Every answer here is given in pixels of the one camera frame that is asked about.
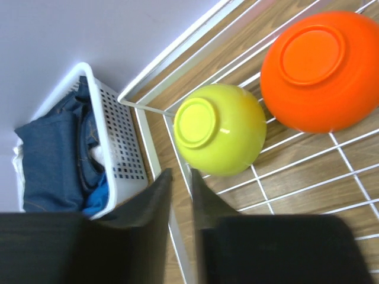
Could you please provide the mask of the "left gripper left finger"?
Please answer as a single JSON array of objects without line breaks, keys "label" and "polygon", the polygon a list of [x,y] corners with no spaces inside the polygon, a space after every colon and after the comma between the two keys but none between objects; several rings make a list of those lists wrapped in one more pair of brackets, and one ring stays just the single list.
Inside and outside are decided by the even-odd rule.
[{"label": "left gripper left finger", "polygon": [[102,218],[1,214],[2,283],[163,283],[172,171]]}]

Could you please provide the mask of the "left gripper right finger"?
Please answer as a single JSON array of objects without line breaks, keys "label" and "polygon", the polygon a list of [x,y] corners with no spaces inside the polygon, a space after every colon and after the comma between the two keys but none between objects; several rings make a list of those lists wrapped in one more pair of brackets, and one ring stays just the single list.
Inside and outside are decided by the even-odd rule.
[{"label": "left gripper right finger", "polygon": [[373,283],[334,215],[246,215],[191,172],[199,283]]}]

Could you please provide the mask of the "lime green bowl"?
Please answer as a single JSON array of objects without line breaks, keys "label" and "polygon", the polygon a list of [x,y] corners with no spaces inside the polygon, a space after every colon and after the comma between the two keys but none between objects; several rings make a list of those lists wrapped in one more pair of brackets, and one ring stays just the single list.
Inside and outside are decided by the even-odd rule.
[{"label": "lime green bowl", "polygon": [[233,176],[259,156],[266,140],[265,113],[249,91],[212,84],[190,94],[174,118],[175,146],[193,168]]}]

